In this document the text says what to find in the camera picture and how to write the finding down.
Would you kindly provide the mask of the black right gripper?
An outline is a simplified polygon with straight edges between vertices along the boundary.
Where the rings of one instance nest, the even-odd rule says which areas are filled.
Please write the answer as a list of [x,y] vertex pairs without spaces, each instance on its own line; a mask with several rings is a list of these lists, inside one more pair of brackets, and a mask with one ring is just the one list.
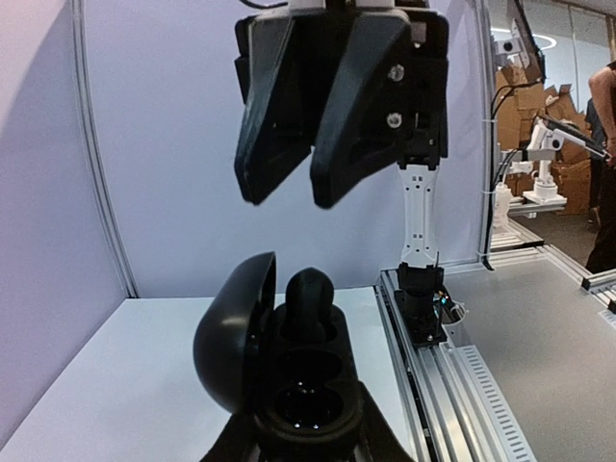
[[449,25],[423,2],[277,9],[235,33],[238,161],[311,158],[314,201],[330,209],[391,162],[447,157]]

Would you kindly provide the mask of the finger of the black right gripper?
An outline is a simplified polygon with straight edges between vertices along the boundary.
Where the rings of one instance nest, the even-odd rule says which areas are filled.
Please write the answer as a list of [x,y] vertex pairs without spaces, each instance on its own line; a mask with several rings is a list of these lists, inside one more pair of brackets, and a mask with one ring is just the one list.
[[234,170],[245,201],[263,203],[310,153],[299,88],[298,29],[289,15],[253,15],[235,26],[234,65],[244,114]]

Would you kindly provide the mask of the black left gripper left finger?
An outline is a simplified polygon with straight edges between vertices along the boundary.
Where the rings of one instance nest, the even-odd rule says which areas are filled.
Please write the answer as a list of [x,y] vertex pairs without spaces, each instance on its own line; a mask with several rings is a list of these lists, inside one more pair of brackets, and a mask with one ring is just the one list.
[[234,414],[200,462],[262,461],[252,414]]

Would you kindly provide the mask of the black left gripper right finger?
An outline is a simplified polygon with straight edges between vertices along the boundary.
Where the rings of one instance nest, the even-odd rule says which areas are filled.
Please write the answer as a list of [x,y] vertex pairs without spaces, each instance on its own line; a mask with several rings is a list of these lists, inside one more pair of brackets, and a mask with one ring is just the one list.
[[414,462],[399,443],[375,400],[363,382],[360,382],[363,417],[359,443],[353,450],[354,461]]

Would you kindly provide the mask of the black oval charging case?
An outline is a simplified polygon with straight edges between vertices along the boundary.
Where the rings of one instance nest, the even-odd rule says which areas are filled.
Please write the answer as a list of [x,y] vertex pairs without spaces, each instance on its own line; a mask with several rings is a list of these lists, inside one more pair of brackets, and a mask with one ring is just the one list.
[[359,438],[362,394],[333,284],[303,269],[281,304],[275,284],[272,252],[232,271],[196,328],[196,374],[218,405],[248,417],[264,451],[344,458]]

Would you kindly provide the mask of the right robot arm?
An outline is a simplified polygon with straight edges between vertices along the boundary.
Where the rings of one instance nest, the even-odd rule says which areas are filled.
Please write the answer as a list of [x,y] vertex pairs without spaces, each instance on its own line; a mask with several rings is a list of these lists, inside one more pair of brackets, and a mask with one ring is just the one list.
[[235,26],[244,115],[235,174],[262,203],[303,162],[329,209],[397,166],[405,238],[396,303],[420,342],[440,336],[444,272],[434,240],[448,155],[449,23],[424,1],[285,1]]

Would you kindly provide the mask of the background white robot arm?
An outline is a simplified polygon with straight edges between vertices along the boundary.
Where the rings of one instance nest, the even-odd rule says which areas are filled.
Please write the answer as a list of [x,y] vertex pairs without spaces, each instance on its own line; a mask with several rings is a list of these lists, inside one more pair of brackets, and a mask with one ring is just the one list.
[[552,164],[562,150],[572,146],[586,155],[610,161],[609,151],[584,135],[573,123],[539,115],[533,120],[529,143],[501,153],[491,183],[494,198],[493,230],[502,233],[515,213],[530,216],[564,210],[573,200],[564,191],[563,175]]

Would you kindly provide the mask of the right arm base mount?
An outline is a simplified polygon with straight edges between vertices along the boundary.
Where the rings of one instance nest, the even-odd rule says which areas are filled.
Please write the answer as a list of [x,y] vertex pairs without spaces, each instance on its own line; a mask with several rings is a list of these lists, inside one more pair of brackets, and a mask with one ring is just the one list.
[[439,266],[410,267],[400,263],[395,301],[414,348],[431,347],[446,340],[443,329],[444,304],[434,296],[445,288],[444,270]]

